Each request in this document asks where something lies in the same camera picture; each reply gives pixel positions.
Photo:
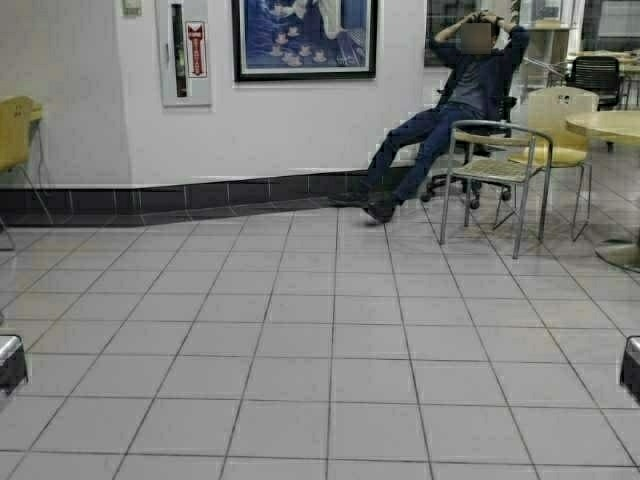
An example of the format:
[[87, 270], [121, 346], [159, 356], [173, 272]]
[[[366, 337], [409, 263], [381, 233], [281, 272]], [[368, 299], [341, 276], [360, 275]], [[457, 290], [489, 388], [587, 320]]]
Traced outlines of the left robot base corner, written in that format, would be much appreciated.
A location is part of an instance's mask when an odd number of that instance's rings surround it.
[[19, 386], [28, 382], [28, 366], [23, 339], [19, 335], [1, 336], [1, 397], [8, 398]]

